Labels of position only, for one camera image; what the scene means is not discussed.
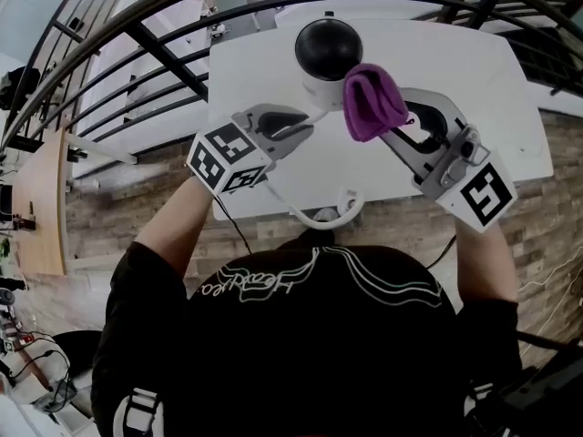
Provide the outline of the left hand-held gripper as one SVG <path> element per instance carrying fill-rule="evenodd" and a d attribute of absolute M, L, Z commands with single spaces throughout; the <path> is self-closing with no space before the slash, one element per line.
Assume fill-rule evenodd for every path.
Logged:
<path fill-rule="evenodd" d="M 313 125 L 300 124 L 308 117 L 267 103 L 217 117 L 194 137 L 187 165 L 215 196 L 253 187 L 274 169 L 274 159 L 286 158 L 313 134 Z"/>

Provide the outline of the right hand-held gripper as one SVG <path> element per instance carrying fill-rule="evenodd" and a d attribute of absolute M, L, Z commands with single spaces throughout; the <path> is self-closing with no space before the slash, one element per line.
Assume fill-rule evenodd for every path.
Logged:
<path fill-rule="evenodd" d="M 411 117 L 380 139 L 416 176 L 426 197 L 478 232 L 489 229 L 516 201 L 514 184 L 501 157 L 482 144 L 475 127 L 440 93 L 401 87 Z M 428 136 L 410 136 L 417 126 Z"/>

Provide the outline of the purple cloth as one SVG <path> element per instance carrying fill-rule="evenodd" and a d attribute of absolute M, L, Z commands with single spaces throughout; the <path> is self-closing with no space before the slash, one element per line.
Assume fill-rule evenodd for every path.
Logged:
<path fill-rule="evenodd" d="M 368 142 L 407 124 L 409 110 L 398 85 L 380 66 L 361 63 L 343 83 L 343 114 L 348 132 Z"/>

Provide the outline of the black and white dome appliance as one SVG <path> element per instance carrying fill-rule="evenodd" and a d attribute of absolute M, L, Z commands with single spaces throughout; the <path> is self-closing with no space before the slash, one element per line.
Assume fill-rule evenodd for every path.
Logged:
<path fill-rule="evenodd" d="M 294 54 L 312 104 L 323 112 L 341 111 L 345 78 L 363 61 L 358 32 L 333 11 L 327 11 L 300 30 Z"/>

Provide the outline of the person's left forearm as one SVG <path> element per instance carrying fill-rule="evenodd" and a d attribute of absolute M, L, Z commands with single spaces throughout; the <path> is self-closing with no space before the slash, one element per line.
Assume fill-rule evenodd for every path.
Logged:
<path fill-rule="evenodd" d="M 214 196 L 197 178 L 188 178 L 138 233 L 136 242 L 164 259 L 183 278 Z"/>

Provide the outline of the person's right forearm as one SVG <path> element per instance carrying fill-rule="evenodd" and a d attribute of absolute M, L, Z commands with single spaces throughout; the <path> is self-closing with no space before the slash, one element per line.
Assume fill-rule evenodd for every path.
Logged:
<path fill-rule="evenodd" d="M 457 287 L 464 304 L 517 302 L 519 282 L 512 251 L 499 224 L 479 233 L 455 220 Z"/>

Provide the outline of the dark metal railing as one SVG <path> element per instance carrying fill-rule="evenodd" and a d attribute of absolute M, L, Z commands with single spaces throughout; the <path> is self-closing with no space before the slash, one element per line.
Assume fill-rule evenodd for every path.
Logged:
<path fill-rule="evenodd" d="M 62 113 L 70 105 L 76 103 L 79 98 L 93 87 L 144 55 L 151 55 L 161 63 L 161 66 L 154 71 L 154 76 L 161 76 L 170 72 L 178 78 L 179 87 L 188 87 L 194 92 L 195 95 L 192 98 L 194 101 L 207 100 L 208 89 L 203 85 L 203 76 L 198 76 L 191 72 L 187 65 L 204 56 L 208 56 L 210 53 L 209 50 L 201 49 L 193 55 L 177 57 L 168 49 L 167 45 L 169 43 L 176 41 L 182 36 L 187 36 L 204 28 L 208 28 L 216 23 L 243 15 L 250 15 L 257 11 L 279 6 L 330 0 L 259 0 L 256 3 L 238 6 L 232 10 L 218 12 L 215 15 L 204 17 L 199 21 L 175 29 L 162 37 L 153 36 L 147 31 L 147 28 L 143 24 L 144 19 L 182 1 L 184 0 L 139 0 L 119 15 L 108 20 L 95 34 L 82 41 L 69 56 L 60 62 L 53 74 L 48 76 L 38 86 L 31 97 L 26 100 L 19 112 L 9 116 L 5 134 L 0 143 L 0 151 L 6 148 L 14 148 L 29 153 L 36 152 L 43 144 L 42 136 L 45 129 L 51 124 L 59 124 Z M 463 0 L 404 1 L 440 5 L 454 13 L 464 10 L 468 14 L 468 24 L 472 29 L 479 29 L 487 19 L 493 19 L 505 21 L 523 30 L 534 30 L 533 25 L 518 19 L 507 11 L 498 11 L 497 9 L 500 3 L 516 3 L 525 7 L 530 15 L 547 17 L 557 25 L 565 28 L 576 39 L 583 42 L 583 29 L 576 26 L 563 13 L 550 5 L 547 0 L 480 0 L 477 3 L 468 3 Z M 34 113 L 40 107 L 48 106 L 54 91 L 60 83 L 71 77 L 81 64 L 90 61 L 105 45 L 121 35 L 132 37 L 138 43 L 138 48 L 107 67 L 103 73 L 94 76 L 76 92 L 68 94 L 61 105 L 52 114 L 46 116 L 46 119 L 40 123 L 32 135 L 27 136 L 25 132 L 29 128 L 29 123 Z"/>

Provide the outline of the person's black t-shirt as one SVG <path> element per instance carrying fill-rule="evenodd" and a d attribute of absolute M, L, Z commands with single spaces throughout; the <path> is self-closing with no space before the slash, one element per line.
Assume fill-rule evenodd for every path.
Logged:
<path fill-rule="evenodd" d="M 517 305 L 455 311 L 386 247 L 276 249 L 192 295 L 133 243 L 111 280 L 91 393 L 102 437 L 133 390 L 157 393 L 166 437 L 464 437 L 474 385 L 521 369 Z"/>

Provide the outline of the black bag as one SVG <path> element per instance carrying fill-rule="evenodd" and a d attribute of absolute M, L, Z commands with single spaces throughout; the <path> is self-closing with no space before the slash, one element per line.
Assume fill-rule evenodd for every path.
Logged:
<path fill-rule="evenodd" d="M 13 71 L 6 72 L 0 78 L 0 110 L 11 111 L 14 109 L 18 112 L 26 103 L 27 97 L 35 92 L 41 75 L 38 69 L 32 68 L 24 84 L 24 94 L 16 98 L 24 72 L 25 67 L 20 66 Z"/>

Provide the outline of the black chair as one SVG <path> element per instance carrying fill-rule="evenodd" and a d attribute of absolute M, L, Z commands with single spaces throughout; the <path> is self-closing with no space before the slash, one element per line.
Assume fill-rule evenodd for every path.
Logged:
<path fill-rule="evenodd" d="M 517 337 L 556 354 L 500 392 L 503 426 L 511 437 L 583 437 L 583 342 Z"/>

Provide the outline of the black round stool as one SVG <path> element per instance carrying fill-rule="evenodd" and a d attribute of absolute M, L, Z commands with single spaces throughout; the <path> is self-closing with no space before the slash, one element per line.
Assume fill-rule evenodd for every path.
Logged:
<path fill-rule="evenodd" d="M 53 340 L 67 357 L 68 378 L 70 380 L 93 370 L 100 339 L 100 330 L 74 330 L 53 337 Z"/>

